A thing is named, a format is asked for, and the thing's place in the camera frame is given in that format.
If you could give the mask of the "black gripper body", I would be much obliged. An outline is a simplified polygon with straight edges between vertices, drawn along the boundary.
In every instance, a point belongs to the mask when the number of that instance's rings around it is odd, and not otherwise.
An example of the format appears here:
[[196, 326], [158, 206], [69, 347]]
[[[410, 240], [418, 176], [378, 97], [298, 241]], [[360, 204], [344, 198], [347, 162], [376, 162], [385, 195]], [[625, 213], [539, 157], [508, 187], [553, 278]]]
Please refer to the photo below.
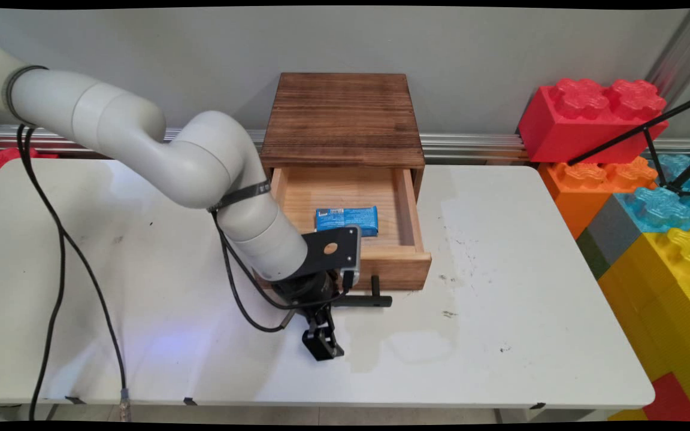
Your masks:
[[281, 280], [272, 284], [272, 290], [283, 300], [273, 301], [279, 310], [307, 310], [316, 312], [322, 306], [345, 297], [346, 291], [337, 287], [338, 275], [335, 270]]

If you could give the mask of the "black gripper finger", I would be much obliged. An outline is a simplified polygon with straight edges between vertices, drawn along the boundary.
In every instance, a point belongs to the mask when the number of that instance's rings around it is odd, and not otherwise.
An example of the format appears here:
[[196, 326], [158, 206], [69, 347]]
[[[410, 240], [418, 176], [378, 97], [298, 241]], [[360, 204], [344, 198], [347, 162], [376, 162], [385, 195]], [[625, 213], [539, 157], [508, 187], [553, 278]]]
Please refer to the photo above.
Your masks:
[[303, 344], [317, 361], [331, 360], [331, 312], [307, 313]]
[[335, 336], [334, 320], [331, 313], [331, 306], [324, 306], [322, 309], [322, 322], [320, 326], [323, 335], [323, 343], [326, 345], [325, 359], [335, 359], [342, 357], [344, 350], [338, 344]]

